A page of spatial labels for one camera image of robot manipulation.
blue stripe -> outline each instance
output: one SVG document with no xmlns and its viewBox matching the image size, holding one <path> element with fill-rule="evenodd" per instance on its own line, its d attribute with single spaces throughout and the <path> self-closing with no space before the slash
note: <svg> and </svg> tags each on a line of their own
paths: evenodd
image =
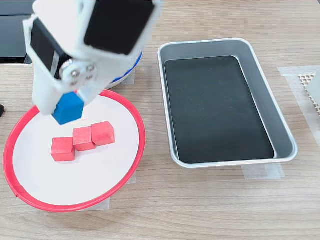
<svg viewBox="0 0 320 240">
<path fill-rule="evenodd" d="M 127 76 L 129 73 L 131 73 L 131 71 L 138 65 L 138 63 L 140 62 L 140 59 L 142 57 L 142 52 L 140 53 L 140 56 L 138 57 L 137 61 L 135 62 L 133 68 L 131 68 L 129 71 L 127 71 L 123 76 L 116 78 L 115 80 L 113 80 L 112 83 L 115 83 L 117 81 L 119 81 L 120 79 L 124 78 L 125 76 Z"/>
</svg>

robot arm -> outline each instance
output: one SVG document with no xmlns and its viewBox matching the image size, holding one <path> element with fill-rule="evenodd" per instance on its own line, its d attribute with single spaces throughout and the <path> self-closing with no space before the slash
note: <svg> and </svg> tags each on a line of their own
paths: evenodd
<svg viewBox="0 0 320 240">
<path fill-rule="evenodd" d="M 23 21 L 33 61 L 32 102 L 53 114 L 64 94 L 77 91 L 89 104 L 114 79 L 133 67 L 159 0 L 37 0 Z"/>
</svg>

tape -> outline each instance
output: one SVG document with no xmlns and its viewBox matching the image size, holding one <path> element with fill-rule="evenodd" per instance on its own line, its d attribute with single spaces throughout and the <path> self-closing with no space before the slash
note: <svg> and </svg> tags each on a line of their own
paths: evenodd
<svg viewBox="0 0 320 240">
<path fill-rule="evenodd" d="M 131 176 L 129 181 L 126 184 L 135 184 L 137 182 L 137 172 Z M 82 209 L 80 211 L 105 211 L 110 209 L 110 198 L 98 203 L 97 205 Z"/>
<path fill-rule="evenodd" d="M 136 69 L 133 69 L 129 76 L 122 82 L 123 85 L 134 85 L 136 79 Z"/>
<path fill-rule="evenodd" d="M 245 179 L 282 179 L 285 177 L 281 163 L 242 165 Z"/>
<path fill-rule="evenodd" d="M 79 210 L 80 212 L 85 211 L 103 211 L 103 210 L 109 210 L 110 209 L 110 198 L 85 209 Z"/>
<path fill-rule="evenodd" d="M 320 117 L 315 106 L 310 101 L 308 93 L 299 79 L 300 74 L 317 73 L 320 74 L 320 65 L 316 66 L 294 66 L 294 67 L 278 67 L 278 71 L 284 76 L 295 96 L 297 103 L 306 119 L 309 128 L 320 146 Z"/>
</svg>

screw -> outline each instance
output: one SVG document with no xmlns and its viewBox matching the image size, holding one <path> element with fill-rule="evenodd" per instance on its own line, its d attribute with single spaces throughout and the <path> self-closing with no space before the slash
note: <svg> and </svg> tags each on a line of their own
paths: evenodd
<svg viewBox="0 0 320 240">
<path fill-rule="evenodd" d="M 91 79 L 93 79 L 94 78 L 94 76 L 87 76 L 86 78 L 85 78 L 85 80 L 87 80 L 87 81 L 89 81 L 89 80 L 91 80 Z"/>
<path fill-rule="evenodd" d="M 78 83 L 78 81 L 73 81 L 72 83 L 70 83 L 70 86 L 74 86 Z"/>
<path fill-rule="evenodd" d="M 71 76 L 75 79 L 75 78 L 77 78 L 77 77 L 79 77 L 79 75 L 80 75 L 80 73 L 78 72 L 78 71 L 72 71 L 71 72 Z"/>
<path fill-rule="evenodd" d="M 93 66 L 93 65 L 90 65 L 90 66 L 86 67 L 86 71 L 87 72 L 92 72 L 93 70 L 95 70 L 95 66 Z"/>
</svg>

blue cube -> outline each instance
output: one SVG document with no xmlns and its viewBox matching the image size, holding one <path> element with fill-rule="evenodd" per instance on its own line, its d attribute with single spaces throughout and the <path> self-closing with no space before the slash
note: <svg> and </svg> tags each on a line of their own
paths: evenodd
<svg viewBox="0 0 320 240">
<path fill-rule="evenodd" d="M 52 116 L 60 124 L 66 124 L 81 119 L 84 102 L 74 92 L 64 94 L 58 102 Z"/>
</svg>

